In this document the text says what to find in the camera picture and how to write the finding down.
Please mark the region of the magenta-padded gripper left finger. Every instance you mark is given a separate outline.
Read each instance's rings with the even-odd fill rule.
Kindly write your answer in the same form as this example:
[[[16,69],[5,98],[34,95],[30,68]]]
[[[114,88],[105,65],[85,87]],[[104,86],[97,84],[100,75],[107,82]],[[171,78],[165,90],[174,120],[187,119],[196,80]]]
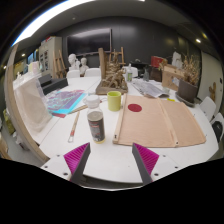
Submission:
[[[90,154],[90,144],[85,143],[65,155],[56,155],[42,169],[72,183],[80,183]]]

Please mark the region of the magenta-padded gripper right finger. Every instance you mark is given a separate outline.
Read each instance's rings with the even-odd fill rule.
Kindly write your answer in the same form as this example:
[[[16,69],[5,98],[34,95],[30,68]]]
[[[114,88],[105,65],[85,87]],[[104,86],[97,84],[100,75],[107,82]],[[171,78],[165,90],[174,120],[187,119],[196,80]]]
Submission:
[[[168,176],[181,169],[168,155],[159,155],[137,143],[132,144],[135,158],[144,185]]]

